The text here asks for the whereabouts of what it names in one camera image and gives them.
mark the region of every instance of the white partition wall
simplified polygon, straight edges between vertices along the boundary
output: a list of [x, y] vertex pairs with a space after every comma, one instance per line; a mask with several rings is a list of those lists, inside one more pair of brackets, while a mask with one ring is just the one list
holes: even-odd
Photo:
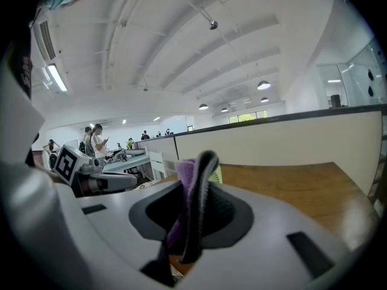
[[224, 164], [294, 166], [335, 162], [367, 195], [379, 160], [382, 116], [380, 112], [365, 112], [279, 121], [175, 139], [181, 160], [211, 149]]
[[[148, 147], [150, 152], [162, 152], [167, 175], [175, 173], [175, 163], [178, 161], [174, 138], [158, 138], [156, 140], [137, 143], [138, 148]], [[151, 164], [145, 164], [145, 173], [153, 177]]]

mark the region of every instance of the window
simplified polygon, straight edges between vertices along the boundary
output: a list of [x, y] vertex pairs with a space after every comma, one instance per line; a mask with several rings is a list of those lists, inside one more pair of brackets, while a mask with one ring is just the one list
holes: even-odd
[[259, 112], [252, 112], [247, 114], [241, 114], [238, 116], [231, 116], [229, 117], [229, 123], [240, 123], [241, 121], [248, 121], [248, 120], [254, 120], [257, 118], [267, 118], [267, 110], [259, 111]]

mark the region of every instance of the air conditioning vent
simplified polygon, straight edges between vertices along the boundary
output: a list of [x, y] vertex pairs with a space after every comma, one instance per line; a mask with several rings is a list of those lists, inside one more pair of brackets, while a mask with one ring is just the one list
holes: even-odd
[[51, 37], [50, 32], [48, 31], [48, 24], [47, 21], [41, 23], [41, 33], [44, 41], [44, 45], [46, 47], [48, 56], [51, 60], [55, 58], [55, 52], [53, 48], [53, 44], [51, 43]]

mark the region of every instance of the black slot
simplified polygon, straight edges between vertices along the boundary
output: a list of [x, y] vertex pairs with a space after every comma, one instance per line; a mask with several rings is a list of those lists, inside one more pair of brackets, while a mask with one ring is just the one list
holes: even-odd
[[93, 206], [89, 206], [89, 207], [83, 207], [83, 209], [82, 209], [82, 211], [85, 215], [96, 213], [97, 211], [100, 211], [100, 210], [106, 210], [106, 206], [104, 206], [102, 204], [97, 204], [97, 205], [93, 205]]
[[305, 233], [292, 233], [287, 235], [287, 239], [297, 251], [313, 278], [318, 278], [334, 266], [333, 261]]

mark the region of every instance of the desk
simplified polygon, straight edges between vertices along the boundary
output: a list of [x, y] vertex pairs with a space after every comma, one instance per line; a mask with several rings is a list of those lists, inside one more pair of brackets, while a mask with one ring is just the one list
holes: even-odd
[[[364, 193], [335, 163], [222, 164], [221, 170], [224, 184], [288, 202], [341, 238], [351, 250], [366, 241], [379, 220]], [[176, 180], [174, 174], [160, 182]]]
[[108, 163], [103, 167], [103, 172], [122, 172], [124, 170], [131, 169], [132, 167], [138, 167], [148, 162], [151, 162], [151, 159], [145, 154], [132, 156], [129, 157], [125, 162], [117, 161], [114, 163]]

